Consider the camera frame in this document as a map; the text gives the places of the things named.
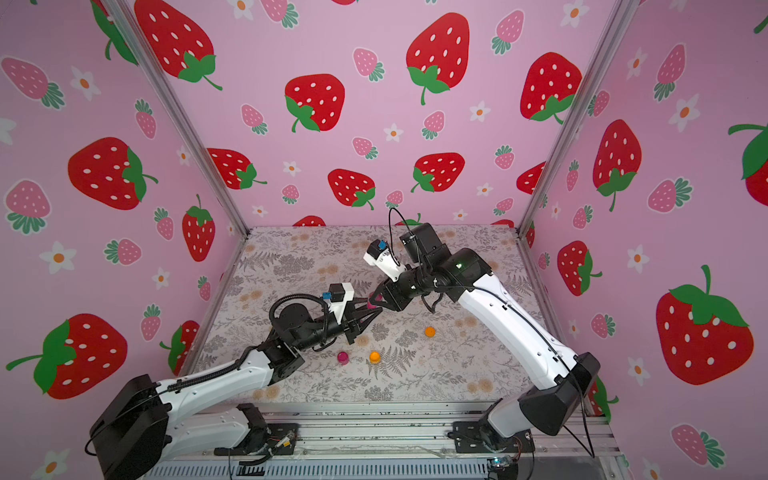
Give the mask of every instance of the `strawberry wallpaper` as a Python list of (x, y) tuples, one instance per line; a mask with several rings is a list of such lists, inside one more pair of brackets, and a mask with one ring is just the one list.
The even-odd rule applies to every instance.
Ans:
[(253, 226), (519, 223), (612, 0), (136, 0)]
[(13, 2), (0, 45), (3, 476), (100, 478), (88, 429), (179, 371), (239, 239), (100, 2)]
[(528, 231), (628, 478), (765, 477), (766, 14), (643, 2)]

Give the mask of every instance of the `floral tablecloth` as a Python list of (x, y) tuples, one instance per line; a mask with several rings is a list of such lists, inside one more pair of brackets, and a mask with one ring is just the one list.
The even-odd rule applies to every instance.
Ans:
[[(487, 261), (513, 297), (541, 321), (516, 245), (503, 226), (435, 227), (452, 252), (469, 247)], [(395, 239), (404, 227), (395, 227)], [(227, 296), (198, 356), (196, 371), (237, 358), (270, 331), (267, 313), (281, 296), (319, 296), (330, 283), (351, 282), (368, 296), (383, 274), (362, 260), (375, 239), (389, 241), (387, 227), (264, 227), (252, 231)], [(403, 262), (408, 255), (395, 241)], [(428, 297), (434, 301), (436, 295)], [(310, 306), (317, 317), (319, 306)], [(432, 326), (430, 338), (425, 329)], [(349, 354), (340, 365), (338, 352)], [(381, 363), (372, 365), (372, 351)], [(496, 400), (530, 383), (525, 371), (485, 325), (447, 297), (437, 313), (413, 300), (403, 312), (385, 310), (353, 345), (341, 336), (321, 353), (302, 352), (306, 363), (288, 379), (247, 392), (237, 401), (427, 402)]]

